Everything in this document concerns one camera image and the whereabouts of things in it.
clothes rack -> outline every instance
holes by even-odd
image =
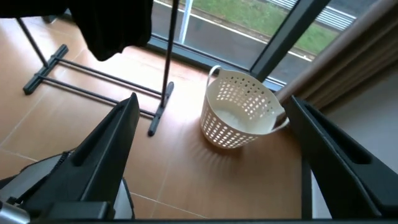
[[[24,86],[23,91],[24,91],[25,95],[32,94],[43,81],[46,81],[46,82],[57,84],[59,86],[65,87],[65,88],[69,88],[71,90],[75,90],[80,93],[84,93],[85,95],[90,96],[90,97],[94,97],[97,99],[101,99],[103,101],[110,102],[115,105],[119,103],[118,100],[114,100],[112,98],[108,98],[106,96],[94,93],[92,91],[88,91],[88,90],[82,89],[80,87],[73,86],[73,85],[67,84],[65,82],[58,81],[54,78],[48,77],[48,74],[52,71],[52,69],[56,65],[58,65],[58,63],[67,64],[67,65],[73,66],[75,68],[78,68],[82,71],[91,72],[91,73],[94,73],[95,75],[106,77],[110,80],[116,80],[117,82],[123,83],[125,85],[133,86],[135,89],[144,90],[148,93],[152,93],[153,95],[160,96],[160,103],[159,103],[159,106],[157,107],[157,110],[155,113],[144,110],[144,109],[140,109],[141,115],[144,115],[148,118],[152,118],[152,122],[151,122],[151,124],[149,126],[149,130],[148,130],[148,135],[153,136],[156,132],[157,126],[159,125],[159,122],[163,115],[163,112],[166,109],[167,102],[173,92],[173,89],[174,89],[174,83],[168,82],[168,79],[169,79],[169,70],[170,70],[170,62],[171,62],[171,53],[172,53],[172,47],[173,47],[173,42],[174,42],[175,24],[177,22],[178,2],[179,2],[179,0],[173,0],[173,3],[172,3],[172,13],[171,13],[171,17],[170,17],[170,28],[169,28],[169,39],[168,39],[168,44],[167,44],[165,68],[164,68],[164,76],[163,76],[163,84],[162,84],[161,92],[157,91],[157,90],[153,90],[153,89],[145,87],[145,86],[142,86],[142,85],[139,85],[137,83],[129,82],[127,80],[123,80],[121,78],[114,77],[112,75],[95,70],[93,68],[63,59],[63,57],[68,52],[68,47],[65,44],[62,44],[60,46],[60,48],[53,55],[51,55],[50,59],[46,60],[43,56],[43,53],[37,46],[36,41],[33,39],[28,28],[24,24],[24,21],[21,18],[17,18],[17,22],[18,22],[19,26],[25,33],[30,44],[33,46],[33,49],[35,50],[36,54],[39,56],[39,59],[43,63],[43,67],[37,73],[35,73],[34,76],[32,77],[32,79],[29,80],[29,82]]]

tile floor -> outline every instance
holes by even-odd
[[[61,20],[25,18],[49,58],[67,44],[69,60],[160,90],[164,57],[128,47],[105,62],[87,50],[80,31]],[[111,110],[110,105],[42,84],[22,87],[41,67],[14,19],[0,19],[0,179],[34,161],[77,146]],[[51,77],[122,100],[132,89],[59,65]],[[172,62],[175,90],[154,137],[141,118],[125,170],[138,218],[300,218],[301,154],[288,129],[240,150],[208,144],[198,118],[206,72]],[[140,107],[159,100],[138,92]]]

curtain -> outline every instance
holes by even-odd
[[[295,95],[329,110],[397,63],[398,1],[378,0],[276,96],[282,104]]]

green lawn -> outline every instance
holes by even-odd
[[[193,0],[193,8],[268,36],[275,34],[287,15],[276,5],[258,0]],[[295,46],[318,54],[337,35],[335,31],[312,24]]]

white plastic basket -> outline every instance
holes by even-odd
[[[209,85],[217,68],[218,78]],[[241,147],[289,123],[287,118],[274,128],[284,109],[268,88],[249,75],[216,65],[209,72],[206,87],[200,126],[207,140],[218,147]]]

